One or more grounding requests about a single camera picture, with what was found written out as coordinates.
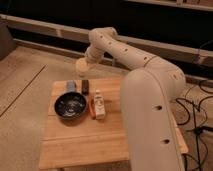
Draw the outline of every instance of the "floor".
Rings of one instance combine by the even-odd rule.
[[[75,60],[39,50],[18,47],[3,61],[0,61],[0,171],[38,171],[38,161],[42,133],[45,126],[51,86],[54,81],[79,79],[75,73]],[[86,76],[89,78],[118,77],[126,70],[98,65]],[[197,87],[189,93],[189,98],[198,100],[205,94]],[[212,101],[204,107],[212,112]],[[174,113],[183,113],[172,103]],[[184,137],[195,155],[192,133],[182,127]],[[209,147],[209,156],[204,171],[212,171],[213,135],[205,133],[203,139]],[[67,168],[66,171],[130,171],[129,162],[117,162],[88,167]]]

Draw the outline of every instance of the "wooden table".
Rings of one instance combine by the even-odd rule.
[[[90,92],[100,89],[105,99],[107,116],[92,120],[89,112],[73,121],[62,121],[54,111],[58,96],[66,92],[66,81],[55,82],[42,142],[39,168],[53,169],[129,159],[122,125],[119,90],[122,78],[92,79]],[[80,92],[81,81],[76,80]],[[176,126],[181,153],[188,148]]]

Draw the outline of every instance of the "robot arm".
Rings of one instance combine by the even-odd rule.
[[[183,171],[169,101],[185,87],[183,72],[168,61],[116,40],[114,28],[93,29],[85,58],[87,71],[108,52],[131,71],[121,85],[121,110],[133,171]]]

